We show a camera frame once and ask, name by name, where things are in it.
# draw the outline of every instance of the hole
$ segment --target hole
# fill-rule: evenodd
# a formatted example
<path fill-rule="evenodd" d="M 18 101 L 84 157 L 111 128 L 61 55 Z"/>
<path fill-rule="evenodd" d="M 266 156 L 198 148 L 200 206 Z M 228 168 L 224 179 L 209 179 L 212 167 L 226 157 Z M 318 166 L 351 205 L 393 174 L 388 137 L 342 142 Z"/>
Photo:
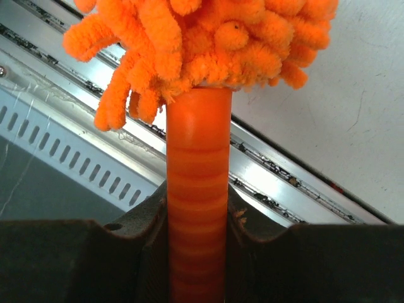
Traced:
<path fill-rule="evenodd" d="M 3 106 L 0 110 L 0 124 L 2 123 L 6 113 L 7 113 L 7 107 Z"/>
<path fill-rule="evenodd" d="M 98 174 L 98 172 L 100 171 L 100 169 L 101 169 L 101 166 L 100 166 L 99 164 L 97 164 L 97 165 L 94 167 L 93 172 L 91 173 L 90 178 L 89 178 L 90 181 L 94 181 L 94 179 L 95 179 L 95 177 L 97 176 L 97 174 Z"/>
<path fill-rule="evenodd" d="M 64 148 L 64 151 L 62 152 L 62 155 L 59 159 L 59 161 L 61 163 L 63 163 L 65 161 L 65 159 L 68 157 L 70 149 L 71 149 L 71 147 L 69 145 Z"/>
<path fill-rule="evenodd" d="M 90 159 L 87 158 L 87 159 L 84 161 L 84 163 L 83 163 L 83 165 L 81 166 L 81 169 L 80 169 L 80 171 L 79 171 L 78 173 L 79 173 L 80 175 L 84 174 L 84 173 L 86 172 L 87 167 L 88 167 L 89 164 L 90 164 Z"/>
<path fill-rule="evenodd" d="M 79 153 L 78 151 L 76 151 L 76 152 L 74 153 L 73 158 L 72 158 L 71 161 L 70 161 L 70 164 L 69 164 L 69 168 L 70 168 L 70 169 L 72 169 L 72 168 L 76 165 L 77 160 L 78 160 L 79 158 L 80 158 L 80 153 Z"/>
<path fill-rule="evenodd" d="M 111 172 L 109 170 L 107 170 L 105 172 L 105 174 L 102 176 L 102 179 L 99 183 L 100 187 L 103 187 L 105 185 L 105 183 L 107 183 L 109 176 L 111 175 Z"/>
<path fill-rule="evenodd" d="M 126 183 L 126 185 L 124 186 L 123 190 L 121 191 L 121 193 L 119 194 L 119 199 L 122 200 L 123 198 L 125 198 L 126 194 L 128 193 L 128 191 L 131 189 L 131 185 L 129 183 Z"/>
<path fill-rule="evenodd" d="M 49 136 L 50 136 L 49 133 L 45 133 L 44 136 L 42 137 L 42 140 L 40 140 L 40 143 L 39 143 L 40 150 L 43 150 L 45 148 L 45 145 L 49 140 Z"/>
<path fill-rule="evenodd" d="M 59 147 L 60 144 L 61 144 L 61 140 L 56 139 L 55 142 L 52 145 L 52 148 L 49 151 L 49 155 L 51 157 L 53 157 L 55 155 L 55 152 L 57 151 L 57 148 Z"/>
<path fill-rule="evenodd" d="M 116 188 L 118 187 L 119 183 L 121 181 L 120 177 L 116 177 L 114 180 L 114 183 L 112 183 L 111 187 L 109 188 L 109 193 L 112 194 Z"/>
<path fill-rule="evenodd" d="M 119 223 L 108 223 L 104 227 L 107 230 L 110 230 L 111 232 L 113 232 L 115 230 L 120 230 L 121 228 L 123 228 L 123 225 L 119 224 Z"/>
<path fill-rule="evenodd" d="M 32 144 L 32 143 L 35 141 L 35 139 L 36 139 L 37 136 L 38 136 L 38 133 L 39 133 L 39 127 L 38 127 L 38 126 L 35 126 L 35 127 L 33 128 L 33 131 L 32 131 L 32 134 L 31 134 L 31 136 L 30 136 L 30 139 L 28 140 L 28 142 L 29 142 L 30 144 Z"/>
<path fill-rule="evenodd" d="M 18 114 L 16 114 L 16 113 L 14 113 L 14 114 L 11 116 L 11 119 L 10 119 L 10 121 L 8 122 L 8 125 L 7 125 L 7 129 L 8 129 L 9 131 L 13 129 L 13 127 L 14 127 L 14 125 L 15 125 L 15 121 L 17 121 L 17 118 L 18 118 Z"/>
<path fill-rule="evenodd" d="M 139 189 L 134 192 L 134 195 L 133 195 L 131 201 L 129 202 L 129 206 L 133 206 L 135 204 L 135 202 L 138 200 L 140 194 L 141 194 L 141 191 Z"/>
<path fill-rule="evenodd" d="M 24 122 L 21 124 L 20 129 L 18 130 L 18 136 L 20 138 L 25 134 L 25 131 L 27 130 L 29 122 L 30 121 L 25 119 Z"/>

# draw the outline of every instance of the orange cylinder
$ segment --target orange cylinder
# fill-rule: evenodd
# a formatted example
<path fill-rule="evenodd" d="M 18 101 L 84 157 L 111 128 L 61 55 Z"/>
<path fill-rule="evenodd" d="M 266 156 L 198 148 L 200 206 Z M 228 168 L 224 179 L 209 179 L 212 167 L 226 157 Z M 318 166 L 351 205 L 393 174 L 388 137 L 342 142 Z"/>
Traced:
<path fill-rule="evenodd" d="M 223 303 L 232 91 L 193 88 L 167 106 L 171 303 Z"/>

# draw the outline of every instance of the black holder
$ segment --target black holder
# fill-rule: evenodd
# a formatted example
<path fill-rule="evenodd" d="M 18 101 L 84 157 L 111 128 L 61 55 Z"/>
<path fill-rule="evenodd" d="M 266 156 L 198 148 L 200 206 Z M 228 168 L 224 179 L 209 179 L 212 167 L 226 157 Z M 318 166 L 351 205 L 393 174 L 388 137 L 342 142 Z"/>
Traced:
<path fill-rule="evenodd" d="M 166 189 L 104 227 L 1 222 L 0 302 L 168 302 Z M 403 286 L 404 227 L 285 229 L 229 186 L 226 303 L 404 302 Z"/>

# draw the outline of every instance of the white wall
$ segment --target white wall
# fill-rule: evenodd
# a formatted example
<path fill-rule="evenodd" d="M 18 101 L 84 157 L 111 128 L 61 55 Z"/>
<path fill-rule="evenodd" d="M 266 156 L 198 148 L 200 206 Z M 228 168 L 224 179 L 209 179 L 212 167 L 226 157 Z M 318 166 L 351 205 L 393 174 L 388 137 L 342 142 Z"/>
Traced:
<path fill-rule="evenodd" d="M 340 0 L 329 49 L 299 91 L 234 97 L 234 114 L 404 223 L 404 1 Z"/>

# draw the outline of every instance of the fuzzy orange pom-pom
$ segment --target fuzzy orange pom-pom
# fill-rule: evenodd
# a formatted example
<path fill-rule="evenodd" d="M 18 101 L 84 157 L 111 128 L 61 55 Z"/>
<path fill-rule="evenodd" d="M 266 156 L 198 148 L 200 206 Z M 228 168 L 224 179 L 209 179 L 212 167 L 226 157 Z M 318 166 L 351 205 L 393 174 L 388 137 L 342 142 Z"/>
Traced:
<path fill-rule="evenodd" d="M 201 7 L 202 0 L 170 0 L 172 10 L 181 16 L 193 13 Z"/>
<path fill-rule="evenodd" d="M 66 52 L 88 61 L 110 44 L 127 55 L 95 117 L 103 130 L 123 126 L 129 113 L 151 123 L 162 102 L 203 83 L 232 88 L 294 89 L 301 68 L 327 48 L 338 0 L 76 0 L 89 15 L 65 34 Z"/>
<path fill-rule="evenodd" d="M 220 25 L 215 33 L 215 43 L 228 51 L 236 51 L 247 45 L 248 37 L 248 31 L 242 23 L 230 21 Z"/>
<path fill-rule="evenodd" d="M 306 0 L 265 0 L 265 7 L 280 15 L 295 16 L 305 3 Z"/>
<path fill-rule="evenodd" d="M 97 0 L 74 0 L 74 4 L 77 6 L 78 10 L 84 14 L 88 14 L 92 11 L 97 4 Z"/>

